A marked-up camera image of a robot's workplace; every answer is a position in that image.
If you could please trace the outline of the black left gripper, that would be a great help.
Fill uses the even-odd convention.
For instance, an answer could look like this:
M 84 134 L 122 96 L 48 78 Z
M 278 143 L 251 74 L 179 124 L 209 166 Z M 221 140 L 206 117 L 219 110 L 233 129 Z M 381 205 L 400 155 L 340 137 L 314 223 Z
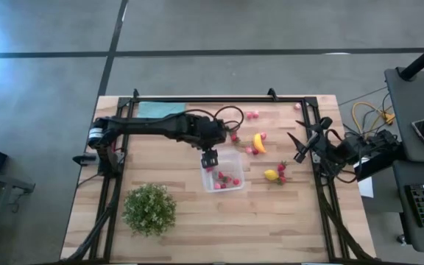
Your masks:
M 201 158 L 202 168 L 218 165 L 218 152 L 215 149 L 209 151 L 217 144 L 226 141 L 227 129 L 222 119 L 209 119 L 206 116 L 186 114 L 186 131 L 182 141 L 194 148 L 204 150 Z

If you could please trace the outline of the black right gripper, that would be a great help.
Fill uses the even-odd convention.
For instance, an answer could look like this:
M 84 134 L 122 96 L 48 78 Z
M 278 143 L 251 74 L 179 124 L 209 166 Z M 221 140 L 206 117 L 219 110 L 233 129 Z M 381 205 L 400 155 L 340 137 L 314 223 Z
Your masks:
M 311 132 L 311 137 L 304 144 L 290 132 L 287 133 L 296 146 L 297 154 L 294 156 L 295 161 L 302 163 L 305 159 L 305 155 L 309 151 L 312 151 L 320 158 L 327 158 L 334 163 L 339 162 L 339 157 L 336 155 L 336 147 L 330 143 L 328 137 L 324 134 L 324 131 L 328 130 L 333 123 L 331 118 L 323 117 L 316 124 L 306 124 L 304 121 L 298 120 L 295 122 Z

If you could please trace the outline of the clear plastic tupperware container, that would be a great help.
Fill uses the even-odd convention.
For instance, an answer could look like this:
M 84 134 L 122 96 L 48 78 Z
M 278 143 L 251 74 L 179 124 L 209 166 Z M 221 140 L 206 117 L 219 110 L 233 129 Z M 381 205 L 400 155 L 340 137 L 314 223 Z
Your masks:
M 237 191 L 244 187 L 244 171 L 241 160 L 241 153 L 233 149 L 222 149 L 218 150 L 218 165 L 212 166 L 212 172 L 206 172 L 204 168 L 201 168 L 202 174 L 202 185 L 205 191 L 208 193 L 218 193 L 226 191 Z M 221 172 L 224 177 L 229 176 L 232 178 L 230 183 L 225 183 L 227 188 L 214 189 L 215 183 L 220 185 L 224 183 L 224 178 L 219 179 L 218 173 Z M 240 184 L 234 185 L 233 180 L 239 179 Z

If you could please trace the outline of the yellow toy banana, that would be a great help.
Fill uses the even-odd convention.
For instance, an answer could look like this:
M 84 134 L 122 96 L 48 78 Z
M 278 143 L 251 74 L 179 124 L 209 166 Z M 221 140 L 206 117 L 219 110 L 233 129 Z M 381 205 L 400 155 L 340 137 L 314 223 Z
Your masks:
M 263 144 L 263 138 L 260 133 L 256 133 L 253 136 L 252 144 L 254 148 L 260 153 L 266 153 L 266 149 Z

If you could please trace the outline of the teal folded cloth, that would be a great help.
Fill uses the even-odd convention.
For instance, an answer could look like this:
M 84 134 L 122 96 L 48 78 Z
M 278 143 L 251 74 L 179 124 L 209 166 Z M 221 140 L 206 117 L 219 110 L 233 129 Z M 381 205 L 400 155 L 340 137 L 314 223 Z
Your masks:
M 140 102 L 136 117 L 160 119 L 169 114 L 181 113 L 185 109 L 186 104 L 179 102 Z

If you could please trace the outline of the black desk beam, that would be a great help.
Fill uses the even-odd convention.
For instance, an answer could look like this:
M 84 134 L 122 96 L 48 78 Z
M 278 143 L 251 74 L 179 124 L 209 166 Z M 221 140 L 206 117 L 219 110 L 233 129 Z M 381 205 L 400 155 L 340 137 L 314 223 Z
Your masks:
M 373 176 L 375 173 L 390 167 L 396 160 L 405 160 L 404 151 L 383 152 L 371 157 L 369 160 L 360 161 L 355 167 L 356 180 L 361 181 Z

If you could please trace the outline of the green potted plant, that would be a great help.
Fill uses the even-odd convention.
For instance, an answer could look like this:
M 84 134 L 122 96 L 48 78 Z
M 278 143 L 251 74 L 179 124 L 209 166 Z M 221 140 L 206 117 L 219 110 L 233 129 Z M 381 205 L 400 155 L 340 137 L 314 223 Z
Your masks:
M 121 218 L 133 234 L 161 236 L 175 226 L 176 208 L 167 187 L 147 183 L 127 192 Z

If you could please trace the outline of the white paper sheet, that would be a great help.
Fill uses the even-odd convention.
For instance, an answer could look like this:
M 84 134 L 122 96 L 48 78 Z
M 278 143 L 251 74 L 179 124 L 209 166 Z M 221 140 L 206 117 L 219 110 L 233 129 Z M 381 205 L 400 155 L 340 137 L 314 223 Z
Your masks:
M 361 162 L 366 163 L 369 161 L 368 158 L 362 158 Z M 355 170 L 355 173 L 357 171 L 357 167 L 359 166 L 359 162 L 353 164 L 353 168 Z M 372 177 L 367 177 L 363 180 L 358 180 L 358 189 L 359 193 L 362 197 L 368 197 L 368 198 L 374 198 L 374 189 L 373 189 L 373 183 L 372 183 Z

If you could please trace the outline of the grey desk with pole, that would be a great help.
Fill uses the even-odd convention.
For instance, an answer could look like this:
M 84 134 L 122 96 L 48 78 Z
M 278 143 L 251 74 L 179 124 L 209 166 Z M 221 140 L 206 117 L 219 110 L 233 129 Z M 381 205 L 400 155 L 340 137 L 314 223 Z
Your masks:
M 406 157 L 424 163 L 424 143 L 412 126 L 424 119 L 424 71 L 412 81 L 401 79 L 395 69 L 385 70 L 384 76 Z

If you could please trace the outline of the black metal table frame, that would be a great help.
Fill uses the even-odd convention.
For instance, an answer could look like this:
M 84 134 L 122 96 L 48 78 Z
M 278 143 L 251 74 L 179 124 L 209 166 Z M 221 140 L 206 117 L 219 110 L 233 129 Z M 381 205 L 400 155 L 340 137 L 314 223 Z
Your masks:
M 336 98 L 320 96 L 181 96 L 187 108 L 209 112 L 224 107 L 231 119 L 236 106 L 258 111 L 240 136 L 264 132 L 266 153 L 241 156 L 244 187 L 208 193 L 200 177 L 200 153 L 163 136 L 117 138 L 120 175 L 100 177 L 96 166 L 81 169 L 60 255 L 68 265 L 101 264 L 360 264 L 375 259 L 364 206 L 356 183 L 319 186 L 311 159 L 295 163 L 287 133 L 305 140 L 295 121 L 333 120 L 341 133 Z M 300 103 L 301 110 L 294 105 Z M 265 178 L 287 162 L 284 185 Z M 127 192 L 160 183 L 177 201 L 176 225 L 162 236 L 132 234 L 121 220 Z

